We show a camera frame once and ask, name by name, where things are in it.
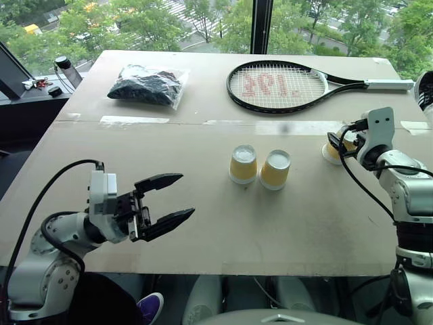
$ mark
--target paper cup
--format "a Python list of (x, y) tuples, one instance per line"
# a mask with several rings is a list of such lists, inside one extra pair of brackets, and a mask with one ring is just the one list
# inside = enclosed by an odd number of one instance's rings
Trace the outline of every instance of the paper cup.
[[(343, 126), (340, 130), (338, 130), (338, 132), (337, 132), (338, 137), (341, 137), (341, 134), (343, 133), (345, 128), (347, 128), (346, 125)], [(353, 132), (348, 132), (344, 136), (343, 143), (344, 143), (344, 146), (346, 147), (346, 149), (348, 151), (352, 151), (352, 150), (355, 150), (357, 148), (353, 144), (353, 141), (356, 140), (356, 138), (357, 138), (357, 136)], [(334, 164), (334, 165), (341, 165), (342, 164), (341, 160), (340, 160), (340, 156), (338, 154), (338, 151), (333, 146), (331, 146), (331, 144), (329, 142), (327, 142), (322, 147), (322, 155), (323, 155), (324, 159), (329, 161), (331, 164)]]
[(229, 176), (238, 184), (248, 184), (256, 179), (257, 160), (254, 148), (248, 144), (237, 147), (231, 155)]
[(280, 190), (286, 184), (290, 168), (290, 155), (283, 150), (274, 150), (268, 155), (260, 171), (260, 182), (268, 190)]

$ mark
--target table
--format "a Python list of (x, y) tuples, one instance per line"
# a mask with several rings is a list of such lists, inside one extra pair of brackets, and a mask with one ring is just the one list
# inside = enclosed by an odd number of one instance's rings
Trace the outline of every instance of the table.
[[(299, 62), (351, 78), (397, 78), (384, 59), (266, 56)], [(152, 242), (105, 243), (85, 257), (96, 272), (376, 276), (393, 267), (395, 228), (341, 167), (325, 162), (325, 132), (341, 121), (383, 106), (395, 112), (394, 146), (433, 168), (432, 131), (410, 94), (343, 93), (304, 112), (269, 116), (234, 104), (227, 73), (260, 56), (105, 51), (59, 113), (0, 202), (0, 265), (6, 265), (33, 200), (64, 165), (96, 158), (116, 173), (118, 193), (157, 173), (183, 173), (167, 189), (150, 192), (152, 219), (195, 206), (175, 231)], [(128, 63), (190, 69), (178, 111), (121, 104), (106, 96)], [(403, 121), (413, 121), (408, 130)], [(288, 125), (280, 131), (281, 124)], [(251, 144), (262, 165), (281, 148), (292, 155), (287, 186), (270, 192), (256, 181), (239, 186), (228, 177), (231, 151)], [(359, 179), (389, 205), (375, 177), (354, 160)], [(40, 204), (20, 254), (48, 214), (83, 210), (91, 166), (59, 179)]]

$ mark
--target racket handle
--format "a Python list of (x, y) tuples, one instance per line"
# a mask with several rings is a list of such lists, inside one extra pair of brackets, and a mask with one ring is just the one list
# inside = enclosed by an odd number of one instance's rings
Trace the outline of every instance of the racket handle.
[(367, 85), (367, 89), (372, 90), (411, 90), (414, 84), (411, 79), (366, 79), (364, 83)]

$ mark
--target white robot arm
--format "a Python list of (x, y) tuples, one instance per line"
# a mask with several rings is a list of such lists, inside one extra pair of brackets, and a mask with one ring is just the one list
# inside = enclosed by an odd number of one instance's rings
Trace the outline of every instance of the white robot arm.
[[(373, 171), (392, 201), (400, 267), (391, 272), (391, 295), (386, 307), (394, 306), (400, 314), (411, 317), (414, 324), (432, 325), (433, 176), (422, 162), (392, 149), (392, 108), (370, 110), (362, 117), (348, 129), (357, 132), (357, 149), (344, 156), (354, 156), (364, 168)], [(328, 133), (328, 138), (338, 149), (340, 139), (333, 133)]]
[(118, 243), (128, 237), (150, 241), (188, 219), (194, 209), (171, 213), (152, 225), (149, 210), (141, 203), (145, 192), (169, 186), (181, 177), (157, 175), (117, 196), (116, 175), (92, 171), (89, 208), (51, 215), (34, 234), (29, 253), (9, 281), (10, 319), (40, 320), (67, 311), (84, 272), (82, 258), (103, 242)]

